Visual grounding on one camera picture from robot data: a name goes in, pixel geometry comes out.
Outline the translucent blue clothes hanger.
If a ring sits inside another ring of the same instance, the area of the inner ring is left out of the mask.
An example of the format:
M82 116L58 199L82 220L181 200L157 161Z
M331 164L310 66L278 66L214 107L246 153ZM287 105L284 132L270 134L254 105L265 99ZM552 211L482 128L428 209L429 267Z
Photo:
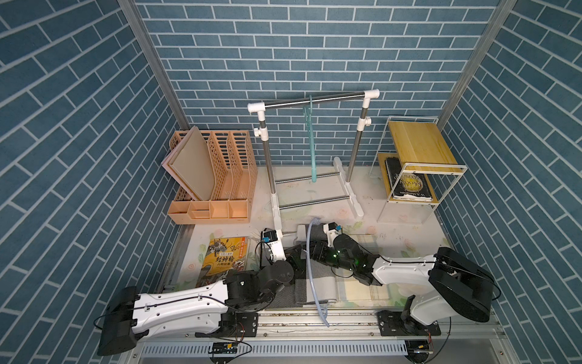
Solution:
M319 224L319 218L315 217L312 221L309 222L307 232L306 232L306 269L307 269L307 277L309 279L309 286L311 287L312 296L315 302L316 309L318 311L318 315L326 327L330 327L330 323L327 321L327 312L321 308L320 300L318 299L317 290L315 288L315 282L312 273L312 264L310 259L310 243L311 243L311 234L312 228L315 224Z

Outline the black grey checkered scarf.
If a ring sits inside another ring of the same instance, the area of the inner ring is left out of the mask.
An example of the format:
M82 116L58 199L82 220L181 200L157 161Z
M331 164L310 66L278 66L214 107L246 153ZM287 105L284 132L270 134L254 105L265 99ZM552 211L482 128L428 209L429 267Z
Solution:
M340 294L337 288L336 276L332 273L330 266L315 261L315 253L310 253L309 261L312 270L312 277L309 277L307 270L307 224L300 224L294 234L293 245L288 238L283 238L284 252L286 260L291 264L294 271L292 284L285 286L277 294L271 309L293 309L300 307L314 307L315 298L312 287L315 288L321 306L331 306L340 301Z

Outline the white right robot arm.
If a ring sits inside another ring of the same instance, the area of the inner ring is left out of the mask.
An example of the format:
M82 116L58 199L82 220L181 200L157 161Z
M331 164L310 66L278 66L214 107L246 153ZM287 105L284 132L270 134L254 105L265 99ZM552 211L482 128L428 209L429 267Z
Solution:
M332 243L307 239L309 262L351 271L368 286L411 284L427 287L412 294L400 312L377 314L383 336L440 335L438 322L460 315L473 322L488 322L494 288L492 275L449 247L422 258L386 258L371 253L346 234Z

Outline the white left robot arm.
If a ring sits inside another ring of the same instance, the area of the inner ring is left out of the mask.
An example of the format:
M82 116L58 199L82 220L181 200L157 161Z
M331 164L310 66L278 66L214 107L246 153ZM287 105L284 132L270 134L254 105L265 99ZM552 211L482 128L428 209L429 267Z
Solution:
M200 288L169 294L139 293L135 286L119 290L100 317L98 355L127 352L142 338L232 332L230 313L262 311L293 284L301 250L300 245L287 248L282 260L259 271L232 269L223 280Z

